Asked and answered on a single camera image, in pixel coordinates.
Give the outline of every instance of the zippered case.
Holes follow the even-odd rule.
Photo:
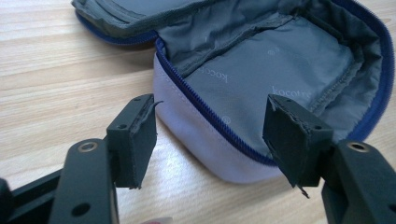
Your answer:
[[[211,172],[251,183],[280,172],[262,140],[267,95],[287,96],[363,140],[389,101],[385,25],[351,0],[74,0],[117,45],[155,40],[159,118]]]

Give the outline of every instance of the inner pocket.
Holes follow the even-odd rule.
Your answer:
[[[354,77],[354,51],[303,17],[247,38],[186,77],[202,99],[262,155],[267,95],[321,111]]]

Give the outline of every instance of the clamp jaw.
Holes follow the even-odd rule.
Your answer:
[[[396,174],[381,153],[352,140],[332,142],[332,128],[289,98],[269,95],[263,139],[291,185],[325,181],[329,223],[396,220]]]
[[[119,223],[118,188],[141,188],[157,141],[153,94],[68,150],[64,168],[12,192],[0,179],[0,223]]]

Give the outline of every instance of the wooden table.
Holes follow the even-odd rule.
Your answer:
[[[395,0],[361,0],[396,36]],[[69,1],[0,3],[0,176],[12,189],[63,167],[67,150],[152,92],[151,45],[114,47],[86,31]],[[396,167],[394,97],[367,143]],[[210,174],[158,120],[141,190],[119,189],[121,223],[326,223],[320,189],[307,200],[285,177],[252,185]]]

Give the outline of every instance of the zipper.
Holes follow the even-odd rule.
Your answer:
[[[172,79],[177,87],[197,108],[204,118],[237,150],[249,158],[268,166],[276,166],[276,163],[245,143],[232,129],[230,129],[219,116],[201,99],[201,97],[190,87],[184,78],[178,73],[176,68],[170,64],[163,54],[164,43],[158,38],[155,42],[156,55],[165,73]]]
[[[78,20],[91,33],[93,33],[99,39],[107,42],[108,44],[121,45],[121,46],[133,46],[133,45],[143,44],[143,43],[146,43],[146,42],[149,42],[151,40],[158,38],[158,34],[154,30],[143,33],[141,35],[136,35],[136,36],[132,36],[132,37],[128,37],[128,38],[112,37],[112,36],[105,35],[104,33],[102,33],[100,30],[98,30],[96,27],[94,27],[89,21],[87,21],[85,18],[83,18],[81,15],[79,15],[77,12],[76,12],[76,15],[77,15]]]
[[[347,139],[363,141],[375,125],[379,122],[387,109],[392,94],[394,82],[394,53],[390,33],[385,24],[367,7],[356,0],[332,0],[336,5],[346,9],[366,24],[381,38],[381,55],[383,57],[381,77],[378,91],[370,108],[364,114],[362,120],[355,126]]]

